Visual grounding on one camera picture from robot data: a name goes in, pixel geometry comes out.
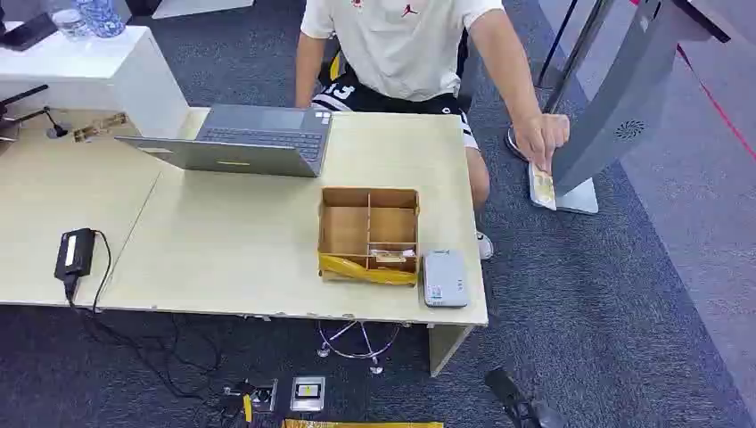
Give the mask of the person's left hand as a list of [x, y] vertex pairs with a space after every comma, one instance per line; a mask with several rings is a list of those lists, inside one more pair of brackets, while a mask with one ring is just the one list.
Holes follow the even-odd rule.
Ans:
[[570, 119], [563, 114], [537, 111], [513, 120], [515, 143], [520, 153], [547, 174], [552, 174], [555, 151], [570, 138]]

